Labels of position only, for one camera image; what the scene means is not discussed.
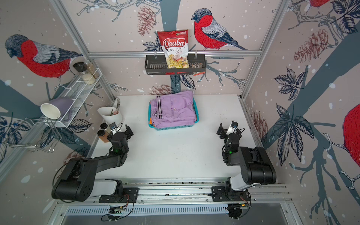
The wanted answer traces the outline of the black lid spice jar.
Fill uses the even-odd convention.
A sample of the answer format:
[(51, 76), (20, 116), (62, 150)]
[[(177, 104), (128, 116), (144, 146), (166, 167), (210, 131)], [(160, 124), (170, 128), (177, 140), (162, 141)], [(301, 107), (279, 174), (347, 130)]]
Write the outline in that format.
[(73, 68), (79, 73), (87, 71), (87, 66), (86, 66), (86, 64), (84, 62), (75, 63), (73, 65)]

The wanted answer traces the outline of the purple pants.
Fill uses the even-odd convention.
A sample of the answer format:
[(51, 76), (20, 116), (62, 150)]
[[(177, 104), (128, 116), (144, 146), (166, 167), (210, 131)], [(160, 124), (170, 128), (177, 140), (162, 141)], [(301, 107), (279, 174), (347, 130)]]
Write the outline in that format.
[(197, 121), (192, 91), (158, 95), (150, 101), (150, 117), (155, 129), (191, 127)]

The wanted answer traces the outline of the light spice jar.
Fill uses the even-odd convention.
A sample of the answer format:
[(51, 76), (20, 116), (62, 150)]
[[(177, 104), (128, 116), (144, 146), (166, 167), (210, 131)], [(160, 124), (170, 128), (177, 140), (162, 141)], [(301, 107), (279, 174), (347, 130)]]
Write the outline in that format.
[(111, 133), (111, 130), (110, 130), (110, 128), (109, 128), (109, 125), (108, 125), (107, 123), (102, 123), (102, 124), (100, 125), (100, 129), (106, 130), (106, 131), (109, 133), (109, 135), (112, 134), (112, 133)]

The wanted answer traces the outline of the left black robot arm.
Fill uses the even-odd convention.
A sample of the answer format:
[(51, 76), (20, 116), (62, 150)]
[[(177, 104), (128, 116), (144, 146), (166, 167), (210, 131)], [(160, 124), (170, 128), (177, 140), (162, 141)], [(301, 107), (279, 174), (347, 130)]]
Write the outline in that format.
[(134, 135), (128, 125), (125, 128), (125, 131), (111, 135), (112, 147), (107, 155), (71, 159), (53, 184), (52, 198), (64, 202), (84, 202), (91, 196), (97, 173), (123, 166), (129, 152), (128, 139)]

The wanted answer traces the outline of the brown spice jar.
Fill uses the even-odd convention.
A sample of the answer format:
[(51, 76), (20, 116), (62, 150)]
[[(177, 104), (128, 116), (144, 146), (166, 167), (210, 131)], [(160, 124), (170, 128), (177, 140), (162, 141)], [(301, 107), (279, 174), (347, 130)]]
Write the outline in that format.
[(99, 131), (97, 132), (97, 135), (98, 135), (99, 139), (100, 139), (101, 141), (103, 141), (104, 143), (108, 143), (108, 142), (109, 142), (109, 140), (108, 140), (108, 135), (109, 135), (109, 133), (108, 133), (106, 130), (104, 130), (104, 129), (99, 130)]

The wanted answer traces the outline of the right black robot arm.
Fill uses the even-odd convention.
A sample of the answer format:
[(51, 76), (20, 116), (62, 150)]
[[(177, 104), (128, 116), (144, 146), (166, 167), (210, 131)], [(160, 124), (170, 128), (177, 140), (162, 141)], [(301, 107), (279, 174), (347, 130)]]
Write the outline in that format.
[(217, 135), (224, 140), (222, 148), (223, 162), (230, 167), (239, 167), (240, 173), (229, 177), (226, 191), (245, 191), (254, 186), (275, 184), (276, 171), (264, 148), (240, 146), (245, 129), (238, 128), (238, 122), (232, 121), (229, 128), (220, 124)]

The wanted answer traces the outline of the black wall basket shelf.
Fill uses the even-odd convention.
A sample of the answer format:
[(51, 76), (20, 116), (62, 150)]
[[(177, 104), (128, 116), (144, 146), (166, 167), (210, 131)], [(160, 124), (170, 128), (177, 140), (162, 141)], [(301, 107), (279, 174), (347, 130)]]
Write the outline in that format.
[(204, 54), (190, 54), (187, 60), (189, 68), (168, 68), (164, 55), (147, 55), (144, 67), (147, 75), (193, 75), (205, 72)]

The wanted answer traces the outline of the glass jar on shelf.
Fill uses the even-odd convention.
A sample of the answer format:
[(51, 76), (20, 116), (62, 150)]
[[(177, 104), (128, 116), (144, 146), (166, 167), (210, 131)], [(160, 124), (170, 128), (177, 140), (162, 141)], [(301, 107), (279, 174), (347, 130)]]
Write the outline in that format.
[(85, 64), (86, 64), (87, 71), (91, 75), (93, 75), (93, 77), (95, 79), (97, 79), (99, 77), (99, 73), (97, 71), (97, 68), (94, 66), (94, 64), (92, 62), (90, 62), (90, 61), (87, 61)]

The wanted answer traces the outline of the white utensil holder cup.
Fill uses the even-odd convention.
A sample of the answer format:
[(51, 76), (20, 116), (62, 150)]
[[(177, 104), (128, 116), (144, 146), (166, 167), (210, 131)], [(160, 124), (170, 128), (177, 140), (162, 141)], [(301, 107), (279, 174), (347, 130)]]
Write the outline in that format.
[(115, 107), (111, 107), (111, 106), (101, 107), (97, 110), (97, 112), (101, 115), (101, 117), (108, 125), (112, 123), (119, 125), (120, 123), (123, 122), (122, 114)]

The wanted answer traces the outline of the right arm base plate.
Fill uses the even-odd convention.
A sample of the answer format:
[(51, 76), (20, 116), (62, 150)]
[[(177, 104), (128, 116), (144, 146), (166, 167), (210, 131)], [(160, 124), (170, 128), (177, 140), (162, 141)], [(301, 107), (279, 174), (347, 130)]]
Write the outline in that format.
[(211, 188), (208, 194), (214, 202), (249, 202), (251, 200), (248, 191), (227, 190), (224, 186), (215, 186)]

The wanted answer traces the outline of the red cassava chips bag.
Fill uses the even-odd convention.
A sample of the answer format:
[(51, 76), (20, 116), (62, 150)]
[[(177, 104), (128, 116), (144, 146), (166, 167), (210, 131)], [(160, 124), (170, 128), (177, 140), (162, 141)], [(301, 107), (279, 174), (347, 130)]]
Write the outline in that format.
[(165, 53), (168, 68), (189, 68), (188, 30), (161, 31), (157, 33), (160, 45)]

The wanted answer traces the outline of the purple white cup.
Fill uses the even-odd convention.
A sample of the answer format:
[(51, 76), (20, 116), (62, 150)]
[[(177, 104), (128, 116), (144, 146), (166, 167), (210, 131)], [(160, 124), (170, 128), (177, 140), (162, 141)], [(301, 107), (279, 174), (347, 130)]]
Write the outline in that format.
[(47, 118), (57, 120), (66, 115), (73, 103), (74, 100), (69, 97), (59, 97), (42, 104), (40, 110)]

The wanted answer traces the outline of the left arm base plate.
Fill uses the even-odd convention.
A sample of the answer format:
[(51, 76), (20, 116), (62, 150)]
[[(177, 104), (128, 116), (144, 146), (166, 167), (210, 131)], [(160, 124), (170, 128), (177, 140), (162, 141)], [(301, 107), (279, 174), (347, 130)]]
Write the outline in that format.
[(112, 195), (104, 195), (99, 198), (99, 203), (135, 203), (137, 202), (139, 188), (123, 187), (121, 191), (116, 190)]

